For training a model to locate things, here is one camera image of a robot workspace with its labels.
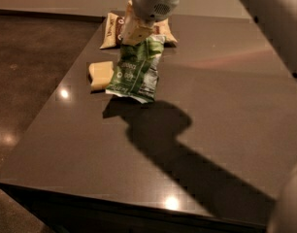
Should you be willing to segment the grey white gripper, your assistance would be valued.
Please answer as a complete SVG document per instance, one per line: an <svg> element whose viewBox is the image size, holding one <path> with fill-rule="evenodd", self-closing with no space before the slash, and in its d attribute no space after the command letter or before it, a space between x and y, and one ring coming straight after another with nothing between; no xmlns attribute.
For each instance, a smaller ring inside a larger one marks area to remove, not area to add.
<svg viewBox="0 0 297 233"><path fill-rule="evenodd" d="M180 0L129 0L121 31L122 43L135 46L143 42L153 32L152 21L168 18L179 3Z"/></svg>

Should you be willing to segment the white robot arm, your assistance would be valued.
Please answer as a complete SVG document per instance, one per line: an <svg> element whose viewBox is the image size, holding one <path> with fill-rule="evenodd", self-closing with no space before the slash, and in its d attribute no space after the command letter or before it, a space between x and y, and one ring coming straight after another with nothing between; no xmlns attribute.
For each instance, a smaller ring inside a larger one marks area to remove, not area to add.
<svg viewBox="0 0 297 233"><path fill-rule="evenodd" d="M297 18L280 0L241 0L255 24L178 17L178 53L158 99L127 117L145 157L133 204L297 233ZM214 0L188 0L211 6Z"/></svg>

